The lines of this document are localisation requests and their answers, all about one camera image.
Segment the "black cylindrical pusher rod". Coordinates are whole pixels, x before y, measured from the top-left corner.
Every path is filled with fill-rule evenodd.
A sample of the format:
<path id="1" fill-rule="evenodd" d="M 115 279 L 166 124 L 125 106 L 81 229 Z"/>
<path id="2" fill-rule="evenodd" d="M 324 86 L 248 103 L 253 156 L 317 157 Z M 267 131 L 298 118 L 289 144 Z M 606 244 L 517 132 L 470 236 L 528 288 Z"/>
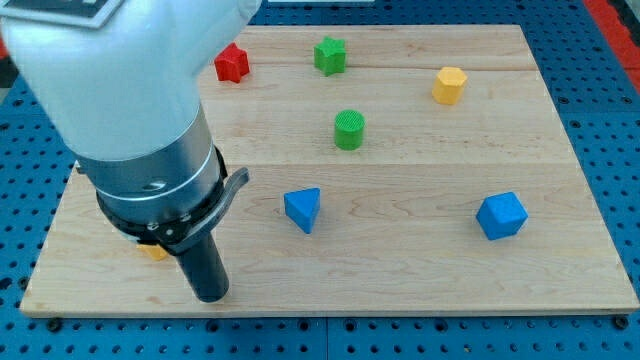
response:
<path id="1" fill-rule="evenodd" d="M 229 278 L 211 234 L 201 236 L 176 259 L 194 295 L 202 302 L 222 299 L 229 290 Z"/>

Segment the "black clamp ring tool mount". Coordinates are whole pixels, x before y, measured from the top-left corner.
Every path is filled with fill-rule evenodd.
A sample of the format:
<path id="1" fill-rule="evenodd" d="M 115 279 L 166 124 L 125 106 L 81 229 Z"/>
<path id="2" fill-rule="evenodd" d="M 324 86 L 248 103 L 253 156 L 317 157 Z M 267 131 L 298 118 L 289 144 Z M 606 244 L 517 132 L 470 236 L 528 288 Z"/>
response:
<path id="1" fill-rule="evenodd" d="M 249 181 L 246 168 L 228 174 L 224 159 L 217 149 L 211 151 L 207 163 L 211 164 L 213 160 L 218 161 L 218 180 L 207 183 L 206 193 L 188 209 L 177 209 L 185 204 L 184 195 L 176 199 L 170 195 L 156 196 L 154 199 L 135 198 L 127 203 L 117 202 L 98 192 L 98 205 L 125 238 L 139 245 L 162 247 L 169 254 L 177 256 L 195 246 L 198 236 L 210 234 L 229 210 L 237 192 Z M 158 216 L 147 216 L 140 221 L 131 219 L 141 210 L 151 210 L 153 200 L 158 202 L 161 211 Z M 124 208 L 127 204 L 131 206 L 129 210 Z"/>

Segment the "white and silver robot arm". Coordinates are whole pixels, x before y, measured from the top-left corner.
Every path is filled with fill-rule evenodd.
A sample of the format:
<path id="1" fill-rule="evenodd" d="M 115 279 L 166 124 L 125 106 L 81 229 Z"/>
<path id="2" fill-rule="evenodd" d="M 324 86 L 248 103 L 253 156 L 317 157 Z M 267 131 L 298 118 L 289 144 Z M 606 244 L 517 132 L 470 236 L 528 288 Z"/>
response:
<path id="1" fill-rule="evenodd" d="M 1 32 L 110 222 L 174 256 L 196 297 L 229 280 L 212 230 L 248 182 L 214 144 L 197 79 L 260 0 L 5 1 Z"/>

